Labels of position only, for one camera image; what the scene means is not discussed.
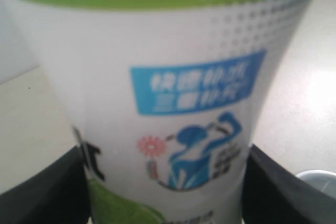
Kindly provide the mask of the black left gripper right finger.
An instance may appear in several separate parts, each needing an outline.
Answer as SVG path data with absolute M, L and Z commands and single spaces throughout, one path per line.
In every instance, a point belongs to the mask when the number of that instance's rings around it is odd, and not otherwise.
M 245 223 L 335 223 L 335 199 L 314 189 L 256 145 L 244 178 Z

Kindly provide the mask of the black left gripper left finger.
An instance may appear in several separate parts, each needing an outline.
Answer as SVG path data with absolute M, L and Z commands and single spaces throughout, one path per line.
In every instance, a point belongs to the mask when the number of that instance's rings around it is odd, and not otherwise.
M 1 223 L 87 223 L 90 215 L 85 171 L 75 147 L 1 194 Z

